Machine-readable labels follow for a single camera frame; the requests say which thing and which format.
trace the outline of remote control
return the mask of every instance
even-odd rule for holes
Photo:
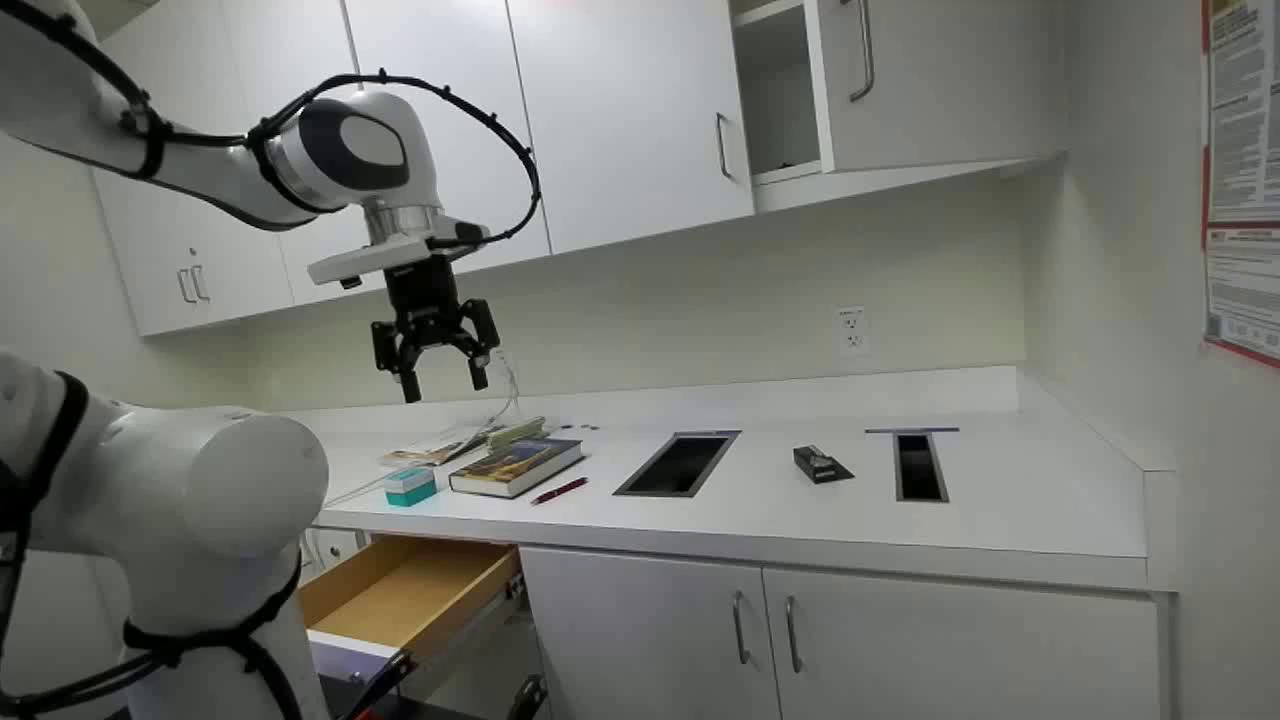
[[[812,444],[796,448],[796,468],[816,484],[852,480],[852,472],[836,456],[828,456],[828,452],[820,452]]]

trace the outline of white cabinet door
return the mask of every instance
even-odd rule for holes
[[[776,720],[760,568],[524,548],[576,720]]]
[[[1144,600],[764,572],[788,720],[1156,720]]]
[[[116,32],[108,52],[152,92],[164,116],[196,132],[248,132],[296,92],[352,68],[336,0],[164,0]],[[332,296],[304,284],[304,264],[364,244],[360,216],[260,232],[220,208],[152,188],[104,192],[104,216],[144,336]],[[192,260],[180,268],[192,268],[200,312],[148,308],[156,296],[168,296],[172,280],[124,268],[148,252],[164,256],[168,248],[152,244],[172,244],[172,236]]]
[[[496,112],[500,124],[528,144],[504,0],[352,0],[348,12],[364,72],[388,68],[396,76],[448,84],[484,112]],[[412,100],[428,128],[444,212],[492,232],[512,228],[528,208],[520,160],[452,104],[412,88],[396,92]],[[536,260],[548,252],[548,228],[536,216],[516,240],[476,252],[460,272]]]
[[[1060,92],[1052,4],[808,4],[820,16],[816,100],[832,120],[824,140],[836,144],[836,168],[1024,160],[1052,148]]]
[[[728,0],[508,0],[552,248],[752,216]]]

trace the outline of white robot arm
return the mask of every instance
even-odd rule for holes
[[[532,180],[528,216],[508,232],[448,220],[424,128],[380,84],[436,92],[492,128]],[[452,260],[516,236],[540,204],[532,152],[496,116],[380,72],[332,76],[244,136],[184,132],[96,52],[72,0],[0,0],[0,92],[4,136],[256,228],[288,232],[360,204],[372,244],[320,260],[312,280],[388,276],[396,324],[376,324],[372,340],[404,400],[420,400],[412,368],[428,344],[456,344],[484,388],[500,336],[484,300],[456,300]],[[56,696],[0,692],[0,716],[116,688],[132,688],[140,720],[328,716],[288,584],[324,484],[324,452],[292,420],[124,408],[0,352],[0,644],[28,544],[120,560],[144,628],[128,664]]]
[[[428,136],[408,100],[376,92],[400,84],[432,92],[492,128],[532,180],[520,224],[488,232],[440,212]],[[372,328],[376,368],[420,400],[416,360],[428,344],[468,356],[472,384],[488,384],[500,344],[484,300],[456,300],[452,260],[516,236],[540,204],[532,148],[496,116],[416,76],[332,76],[244,136],[172,128],[144,88],[96,44],[76,0],[0,0],[0,132],[132,180],[200,196],[244,224],[288,232],[360,204],[368,248],[312,264],[316,284],[388,276],[392,324]]]

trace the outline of backsplash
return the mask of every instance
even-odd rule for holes
[[[1004,176],[952,180],[464,276],[460,292],[492,300],[532,396],[1020,364],[1024,196]],[[368,348],[368,320],[388,316],[360,296],[248,324],[252,400],[400,404]],[[472,396],[452,348],[420,380],[428,400]]]

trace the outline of white countertop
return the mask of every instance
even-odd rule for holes
[[[568,432],[584,440],[588,460],[544,488],[576,476],[588,476],[588,488],[552,504],[532,504],[544,488],[520,500],[440,488],[420,508],[392,508],[376,488],[380,456],[432,444],[476,412],[488,408],[300,416],[332,456],[320,524],[744,564],[1164,588],[1148,544],[1156,480],[1012,368],[536,400],[532,412],[592,424]],[[692,500],[616,496],[680,428],[740,428],[740,436]],[[900,504],[896,440],[868,428],[960,428],[936,436],[948,504]],[[792,464],[796,444],[832,452],[856,480],[808,484]]]

